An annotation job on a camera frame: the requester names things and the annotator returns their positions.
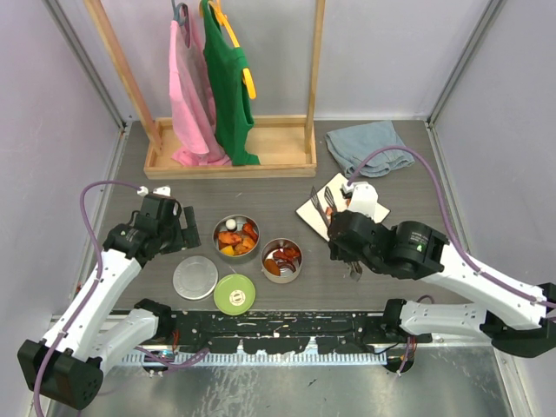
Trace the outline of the orange fried food piece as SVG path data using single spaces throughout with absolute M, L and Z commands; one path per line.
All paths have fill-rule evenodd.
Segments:
M 264 268 L 273 276 L 281 276 L 281 268 L 273 259 L 266 259 L 263 263 Z

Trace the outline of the yellow food piece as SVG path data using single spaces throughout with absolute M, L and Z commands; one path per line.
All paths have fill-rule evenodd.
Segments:
M 235 255 L 235 249 L 234 249 L 233 246 L 226 246 L 226 247 L 221 249 L 221 252 L 226 256 L 234 256 Z

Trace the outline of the round steel lid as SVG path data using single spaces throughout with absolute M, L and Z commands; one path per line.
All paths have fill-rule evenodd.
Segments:
M 216 265 L 207 257 L 195 255 L 181 261 L 173 273 L 173 286 L 178 295 L 199 301 L 211 295 L 219 280 Z

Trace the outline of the red food piece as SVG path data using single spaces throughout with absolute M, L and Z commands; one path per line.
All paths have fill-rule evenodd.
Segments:
M 254 242 L 258 241 L 258 234 L 255 232 L 255 229 L 251 223 L 245 223 L 242 226 L 242 232 L 248 235 Z

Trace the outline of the large round steel tin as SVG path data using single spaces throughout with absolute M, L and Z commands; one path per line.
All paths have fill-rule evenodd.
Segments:
M 235 219 L 236 221 L 236 230 L 227 230 L 226 226 L 225 226 L 225 222 L 227 219 Z M 242 226 L 245 223 L 251 223 L 255 229 L 255 232 L 258 234 L 258 241 L 254 242 L 248 235 L 246 235 L 245 233 L 242 232 Z M 226 256 L 221 252 L 221 249 L 226 247 L 221 245 L 218 242 L 217 239 L 217 235 L 219 232 L 222 231 L 231 231 L 231 232 L 236 232 L 238 233 L 241 237 L 242 237 L 242 243 L 234 245 L 234 249 L 235 249 L 235 255 L 234 256 Z M 227 261 L 237 261 L 237 262 L 243 262 L 243 261 L 248 261 L 249 259 L 251 259 L 253 256 L 256 255 L 257 250 L 260 246 L 260 240 L 261 240 L 261 232 L 259 230 L 259 227 L 257 225 L 257 223 L 255 222 L 254 219 L 245 216 L 245 215 L 228 215 L 226 217 L 224 217 L 223 219 L 221 219 L 216 225 L 215 228 L 213 230 L 213 235 L 212 235 L 212 240 L 213 243 L 215 245 L 215 249 L 217 251 L 217 253 L 223 258 L 226 259 Z

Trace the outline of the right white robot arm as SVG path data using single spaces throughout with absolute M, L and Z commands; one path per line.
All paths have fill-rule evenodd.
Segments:
M 387 228 L 346 210 L 333 214 L 328 238 L 333 260 L 359 261 L 377 275 L 423 281 L 466 298 L 464 304 L 387 301 L 381 332 L 389 341 L 423 334 L 487 337 L 494 348 L 521 358 L 555 347 L 552 283 L 527 285 L 465 259 L 444 234 L 421 222 Z

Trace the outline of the red bacon piece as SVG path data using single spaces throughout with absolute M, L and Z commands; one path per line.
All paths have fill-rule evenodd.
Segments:
M 294 262 L 295 260 L 301 257 L 301 252 L 292 247 L 285 247 L 285 248 L 278 248 L 273 253 L 273 259 L 275 261 L 290 261 Z

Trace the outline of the green round lid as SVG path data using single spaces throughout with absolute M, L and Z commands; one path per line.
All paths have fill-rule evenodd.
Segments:
M 237 316 L 251 309 L 255 303 L 255 285 L 245 275 L 232 274 L 216 284 L 213 294 L 216 307 L 224 314 Z

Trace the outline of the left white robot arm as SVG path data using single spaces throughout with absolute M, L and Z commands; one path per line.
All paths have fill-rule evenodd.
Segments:
M 47 397 L 83 410 L 124 355 L 144 341 L 169 341 L 175 328 L 171 309 L 149 299 L 139 301 L 110 331 L 101 327 L 149 261 L 200 244 L 192 207 L 168 195 L 145 195 L 132 219 L 109 231 L 91 276 L 56 324 L 40 341 L 27 340 L 19 348 L 34 401 Z

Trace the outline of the small steel bowl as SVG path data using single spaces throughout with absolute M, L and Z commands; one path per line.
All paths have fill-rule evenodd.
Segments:
M 299 267 L 297 274 L 293 274 L 293 275 L 286 274 L 285 276 L 273 276 L 264 268 L 263 265 L 264 261 L 266 259 L 273 259 L 273 253 L 278 248 L 285 248 L 285 247 L 296 248 L 301 252 L 301 248 L 297 243 L 286 238 L 277 238 L 268 242 L 261 251 L 261 271 L 270 281 L 277 284 L 288 284 L 296 280 L 302 268 L 302 262 L 303 262 L 302 252 L 301 252 L 301 257 L 294 261 L 294 263 L 296 263 Z

